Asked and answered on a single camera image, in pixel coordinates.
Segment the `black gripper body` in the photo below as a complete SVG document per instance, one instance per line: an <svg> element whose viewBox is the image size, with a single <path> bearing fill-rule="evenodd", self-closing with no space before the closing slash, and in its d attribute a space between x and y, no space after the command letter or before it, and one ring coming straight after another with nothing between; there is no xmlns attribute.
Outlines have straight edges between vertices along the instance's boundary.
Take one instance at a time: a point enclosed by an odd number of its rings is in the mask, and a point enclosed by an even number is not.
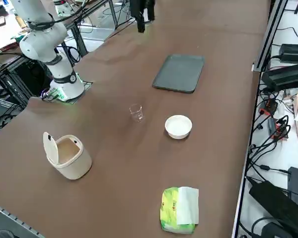
<svg viewBox="0 0 298 238"><path fill-rule="evenodd" d="M147 7L147 0L130 0L131 17L143 15L144 9Z"/></svg>

